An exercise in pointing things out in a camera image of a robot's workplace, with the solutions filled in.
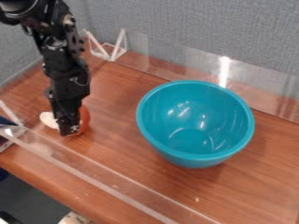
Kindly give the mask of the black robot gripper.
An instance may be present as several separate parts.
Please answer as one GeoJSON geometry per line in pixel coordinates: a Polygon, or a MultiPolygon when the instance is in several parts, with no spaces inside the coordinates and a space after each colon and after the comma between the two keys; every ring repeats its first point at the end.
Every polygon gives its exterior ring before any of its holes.
{"type": "Polygon", "coordinates": [[[68,49],[67,46],[44,45],[42,47],[43,69],[51,79],[46,96],[51,108],[58,114],[60,134],[72,136],[80,133],[80,105],[90,95],[90,67],[80,57],[85,50],[68,49]]]}

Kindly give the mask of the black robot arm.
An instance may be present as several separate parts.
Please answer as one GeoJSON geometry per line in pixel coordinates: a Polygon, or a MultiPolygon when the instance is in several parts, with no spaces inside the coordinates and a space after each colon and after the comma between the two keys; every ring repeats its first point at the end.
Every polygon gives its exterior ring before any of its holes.
{"type": "Polygon", "coordinates": [[[83,99],[90,95],[90,66],[80,57],[85,40],[64,0],[0,0],[0,22],[19,25],[32,37],[51,80],[46,97],[62,135],[86,128],[83,99]]]}

